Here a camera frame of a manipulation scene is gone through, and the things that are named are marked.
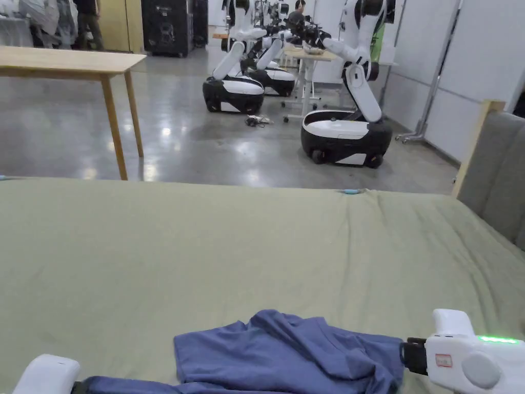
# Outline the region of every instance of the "table leg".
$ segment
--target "table leg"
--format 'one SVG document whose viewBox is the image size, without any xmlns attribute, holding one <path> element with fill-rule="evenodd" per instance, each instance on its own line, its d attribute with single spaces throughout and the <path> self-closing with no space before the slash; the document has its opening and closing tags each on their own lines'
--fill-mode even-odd
<svg viewBox="0 0 525 394">
<path fill-rule="evenodd" d="M 301 60 L 299 65 L 299 76 L 297 80 L 297 98 L 296 103 L 300 103 L 304 98 L 304 88 L 305 88 L 305 75 L 306 75 L 306 60 Z"/>
<path fill-rule="evenodd" d="M 115 102 L 113 101 L 113 92 L 111 90 L 110 77 L 101 75 L 102 90 L 104 91 L 104 100 L 106 101 L 106 108 L 108 110 L 109 126 L 111 128 L 111 135 L 113 136 L 113 144 L 115 145 L 115 154 L 117 155 L 117 163 L 119 165 L 120 179 L 128 180 L 126 173 L 126 164 L 124 162 L 124 153 L 122 152 L 122 142 L 120 141 L 119 122 L 117 120 L 117 111 L 115 110 Z"/>
<path fill-rule="evenodd" d="M 135 101 L 135 90 L 133 89 L 133 80 L 131 79 L 131 71 L 126 71 L 124 74 L 126 79 L 126 87 L 128 88 L 128 97 L 130 100 L 131 118 L 133 119 L 133 127 L 135 129 L 136 147 L 139 150 L 139 157 L 144 157 L 142 150 L 142 137 L 140 135 L 139 115 L 137 113 L 137 102 Z"/>
<path fill-rule="evenodd" d="M 310 105 L 310 91 L 312 90 L 312 79 L 313 79 L 313 68 L 314 68 L 314 61 L 313 60 L 303 60 L 304 61 L 304 67 L 306 69 L 305 72 L 305 80 L 306 83 L 304 84 L 304 98 L 302 100 L 302 113 L 301 116 L 304 118 L 308 114 L 308 106 Z"/>
</svg>

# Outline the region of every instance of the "upholstered headboard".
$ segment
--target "upholstered headboard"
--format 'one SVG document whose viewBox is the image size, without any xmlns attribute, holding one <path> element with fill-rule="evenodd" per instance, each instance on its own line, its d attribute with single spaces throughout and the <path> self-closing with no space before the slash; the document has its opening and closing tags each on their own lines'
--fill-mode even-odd
<svg viewBox="0 0 525 394">
<path fill-rule="evenodd" d="M 525 119 L 485 103 L 454 196 L 525 251 Z"/>
</svg>

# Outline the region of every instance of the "black speaker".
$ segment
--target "black speaker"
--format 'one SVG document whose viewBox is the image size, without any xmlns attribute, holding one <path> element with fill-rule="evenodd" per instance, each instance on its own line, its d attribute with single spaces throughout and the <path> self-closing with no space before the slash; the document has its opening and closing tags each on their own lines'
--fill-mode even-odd
<svg viewBox="0 0 525 394">
<path fill-rule="evenodd" d="M 208 44 L 208 0 L 193 1 L 193 44 L 202 48 Z"/>
<path fill-rule="evenodd" d="M 193 0 L 142 0 L 144 48 L 188 56 L 193 49 Z"/>
</svg>

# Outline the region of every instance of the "person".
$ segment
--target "person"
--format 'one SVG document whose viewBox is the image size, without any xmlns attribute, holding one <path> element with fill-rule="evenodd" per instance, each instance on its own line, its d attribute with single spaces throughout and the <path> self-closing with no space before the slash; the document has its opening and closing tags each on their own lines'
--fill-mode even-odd
<svg viewBox="0 0 525 394">
<path fill-rule="evenodd" d="M 305 9 L 306 9 L 306 1 L 305 0 L 297 0 L 296 1 L 296 10 L 292 12 L 290 15 L 288 15 L 288 22 L 296 25 L 300 21 L 305 21 Z"/>
<path fill-rule="evenodd" d="M 93 34 L 95 48 L 104 50 L 102 33 L 98 19 L 100 18 L 100 0 L 73 0 L 78 9 L 78 35 L 80 38 L 80 47 L 88 47 L 88 27 Z"/>
</svg>

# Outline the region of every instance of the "loudspeaker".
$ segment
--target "loudspeaker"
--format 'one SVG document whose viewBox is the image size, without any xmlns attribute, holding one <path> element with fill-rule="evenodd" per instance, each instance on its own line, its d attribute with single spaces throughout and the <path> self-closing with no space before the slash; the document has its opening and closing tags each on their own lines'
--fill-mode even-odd
<svg viewBox="0 0 525 394">
<path fill-rule="evenodd" d="M 193 49 L 193 1 L 142 1 L 144 48 L 155 54 L 188 56 Z"/>
</svg>

